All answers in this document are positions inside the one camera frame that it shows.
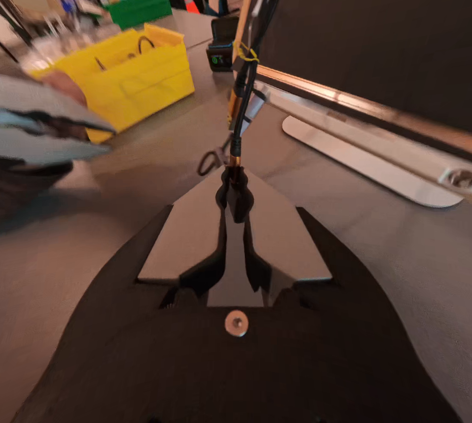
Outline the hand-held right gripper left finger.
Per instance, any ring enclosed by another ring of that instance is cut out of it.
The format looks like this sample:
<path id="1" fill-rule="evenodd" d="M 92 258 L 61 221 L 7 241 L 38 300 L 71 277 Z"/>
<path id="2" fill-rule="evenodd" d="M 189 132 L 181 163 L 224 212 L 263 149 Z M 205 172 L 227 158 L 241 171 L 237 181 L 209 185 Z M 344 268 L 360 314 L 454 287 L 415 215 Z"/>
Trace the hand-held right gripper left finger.
<path id="1" fill-rule="evenodd" d="M 227 244 L 225 207 L 217 196 L 223 173 L 220 167 L 170 207 L 138 282 L 192 289 L 202 297 L 220 281 Z"/>

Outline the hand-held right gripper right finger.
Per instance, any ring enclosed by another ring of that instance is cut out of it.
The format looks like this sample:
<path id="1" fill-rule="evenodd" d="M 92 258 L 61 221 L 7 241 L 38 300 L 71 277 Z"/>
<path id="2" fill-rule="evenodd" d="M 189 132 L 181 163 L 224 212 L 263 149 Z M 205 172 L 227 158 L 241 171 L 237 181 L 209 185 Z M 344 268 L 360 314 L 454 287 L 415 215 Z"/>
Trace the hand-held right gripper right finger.
<path id="1" fill-rule="evenodd" d="M 250 171 L 253 197 L 243 234 L 245 268 L 263 306 L 272 306 L 282 290 L 332 279 L 324 259 L 295 205 Z"/>

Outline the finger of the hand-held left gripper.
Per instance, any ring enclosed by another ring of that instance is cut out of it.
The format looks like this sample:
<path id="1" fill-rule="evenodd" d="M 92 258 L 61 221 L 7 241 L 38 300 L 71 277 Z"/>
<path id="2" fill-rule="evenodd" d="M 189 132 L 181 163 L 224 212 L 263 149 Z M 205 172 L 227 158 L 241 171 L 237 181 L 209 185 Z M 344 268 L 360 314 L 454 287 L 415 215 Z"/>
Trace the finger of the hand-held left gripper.
<path id="1" fill-rule="evenodd" d="M 13 164 L 52 166 L 110 152 L 107 145 L 59 137 L 52 127 L 25 115 L 2 113 L 0 121 L 0 157 Z"/>
<path id="2" fill-rule="evenodd" d="M 71 97 L 43 84 L 5 75 L 0 77 L 0 107 L 39 119 L 63 119 L 86 128 L 115 133 L 106 120 Z"/>

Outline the black braided cable orange plugs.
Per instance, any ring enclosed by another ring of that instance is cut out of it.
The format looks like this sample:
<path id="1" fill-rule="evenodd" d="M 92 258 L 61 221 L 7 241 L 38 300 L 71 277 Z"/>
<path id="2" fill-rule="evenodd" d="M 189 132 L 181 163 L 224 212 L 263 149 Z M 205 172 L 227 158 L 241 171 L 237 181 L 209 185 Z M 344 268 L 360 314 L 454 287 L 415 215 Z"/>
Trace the black braided cable orange plugs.
<path id="1" fill-rule="evenodd" d="M 279 0 L 264 0 L 259 15 L 255 19 L 257 21 L 257 31 L 255 33 L 255 37 L 252 37 L 251 48 L 254 49 L 258 55 L 258 58 L 264 36 L 268 30 L 268 26 L 273 18 L 278 3 Z M 234 128 L 232 129 L 233 139 L 231 141 L 229 152 L 230 160 L 236 162 L 237 167 L 241 165 L 241 137 L 243 131 L 243 121 L 245 119 L 246 111 L 251 99 L 251 93 L 254 88 L 258 64 L 259 63 L 257 62 L 244 61 L 243 66 L 239 70 L 236 77 L 236 88 L 239 89 L 242 87 L 242 89 L 244 89 L 242 96 L 236 94 L 237 98 L 241 99 L 241 101 L 237 110 Z"/>

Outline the yellow plastic bin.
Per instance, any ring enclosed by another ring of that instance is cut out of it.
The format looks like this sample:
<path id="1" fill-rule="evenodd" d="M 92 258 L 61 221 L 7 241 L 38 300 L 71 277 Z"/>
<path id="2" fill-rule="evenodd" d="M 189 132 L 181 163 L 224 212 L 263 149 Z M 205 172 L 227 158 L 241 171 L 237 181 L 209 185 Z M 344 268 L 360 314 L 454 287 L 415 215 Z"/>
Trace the yellow plastic bin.
<path id="1" fill-rule="evenodd" d="M 184 35 L 156 25 L 128 30 L 26 69 L 35 79 L 66 73 L 90 111 L 121 133 L 194 93 Z"/>

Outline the person's left hand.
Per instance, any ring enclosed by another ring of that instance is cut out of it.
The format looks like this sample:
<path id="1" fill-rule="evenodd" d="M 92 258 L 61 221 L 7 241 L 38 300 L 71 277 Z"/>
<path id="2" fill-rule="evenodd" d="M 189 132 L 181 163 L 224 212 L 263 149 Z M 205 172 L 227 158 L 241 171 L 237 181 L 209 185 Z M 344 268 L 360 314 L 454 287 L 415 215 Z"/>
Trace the person's left hand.
<path id="1" fill-rule="evenodd" d="M 64 72 L 47 73 L 40 82 L 73 99 L 83 107 L 87 107 L 86 96 L 80 87 Z"/>

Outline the green crate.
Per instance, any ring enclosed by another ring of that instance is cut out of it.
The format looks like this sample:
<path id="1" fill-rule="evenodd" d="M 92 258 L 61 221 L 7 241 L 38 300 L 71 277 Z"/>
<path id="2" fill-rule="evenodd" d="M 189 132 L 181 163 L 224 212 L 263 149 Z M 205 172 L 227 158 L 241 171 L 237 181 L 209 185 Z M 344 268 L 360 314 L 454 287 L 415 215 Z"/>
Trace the green crate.
<path id="1" fill-rule="evenodd" d="M 105 8 L 121 31 L 172 15 L 170 0 L 120 0 Z"/>

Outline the black charging dock with display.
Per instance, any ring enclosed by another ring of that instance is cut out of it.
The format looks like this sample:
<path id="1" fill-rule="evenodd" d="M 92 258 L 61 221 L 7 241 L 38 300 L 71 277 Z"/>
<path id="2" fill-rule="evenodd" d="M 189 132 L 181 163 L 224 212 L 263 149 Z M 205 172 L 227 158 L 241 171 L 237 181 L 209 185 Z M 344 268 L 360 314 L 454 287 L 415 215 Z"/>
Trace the black charging dock with display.
<path id="1" fill-rule="evenodd" d="M 232 70 L 233 42 L 238 24 L 238 15 L 227 15 L 211 21 L 212 41 L 206 49 L 206 55 L 212 72 Z"/>

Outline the yellow twist tie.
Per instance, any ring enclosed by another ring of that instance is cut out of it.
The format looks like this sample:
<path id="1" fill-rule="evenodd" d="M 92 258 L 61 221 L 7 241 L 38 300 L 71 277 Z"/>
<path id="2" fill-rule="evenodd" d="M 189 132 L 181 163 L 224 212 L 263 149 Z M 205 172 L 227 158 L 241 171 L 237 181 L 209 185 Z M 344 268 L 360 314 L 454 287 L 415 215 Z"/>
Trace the yellow twist tie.
<path id="1" fill-rule="evenodd" d="M 233 42 L 233 50 L 235 56 L 245 62 L 257 62 L 259 63 L 259 58 L 253 48 L 248 47 L 245 43 L 241 41 Z"/>

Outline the black book stand board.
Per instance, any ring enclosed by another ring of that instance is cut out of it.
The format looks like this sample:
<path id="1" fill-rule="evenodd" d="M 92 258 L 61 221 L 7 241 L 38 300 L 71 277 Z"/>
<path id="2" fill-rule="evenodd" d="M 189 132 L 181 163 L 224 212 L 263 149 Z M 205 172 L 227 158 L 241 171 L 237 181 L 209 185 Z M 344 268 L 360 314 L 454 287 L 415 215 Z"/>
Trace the black book stand board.
<path id="1" fill-rule="evenodd" d="M 256 86 L 287 117 L 471 200 L 471 2 L 279 0 Z"/>

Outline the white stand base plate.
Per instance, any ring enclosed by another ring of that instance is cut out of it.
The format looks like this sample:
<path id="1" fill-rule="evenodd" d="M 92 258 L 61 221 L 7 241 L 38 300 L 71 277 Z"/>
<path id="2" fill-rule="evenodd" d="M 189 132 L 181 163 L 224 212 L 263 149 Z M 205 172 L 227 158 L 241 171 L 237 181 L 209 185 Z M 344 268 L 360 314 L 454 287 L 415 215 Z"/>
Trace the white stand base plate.
<path id="1" fill-rule="evenodd" d="M 295 140 L 423 207 L 449 208 L 464 199 L 457 193 L 432 184 L 402 167 L 292 116 L 283 121 L 282 130 Z"/>

